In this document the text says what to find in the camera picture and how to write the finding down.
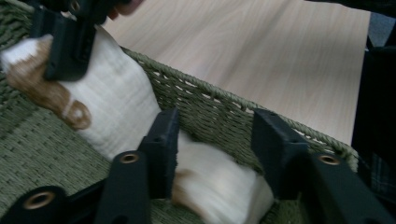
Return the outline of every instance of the table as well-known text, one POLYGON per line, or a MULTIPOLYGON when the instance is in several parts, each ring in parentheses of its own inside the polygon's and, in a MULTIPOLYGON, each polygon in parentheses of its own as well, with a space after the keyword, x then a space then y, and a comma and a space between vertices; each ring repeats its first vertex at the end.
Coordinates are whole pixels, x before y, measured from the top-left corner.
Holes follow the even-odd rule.
POLYGON ((302 0, 146 0, 118 43, 350 145, 370 13, 302 0))

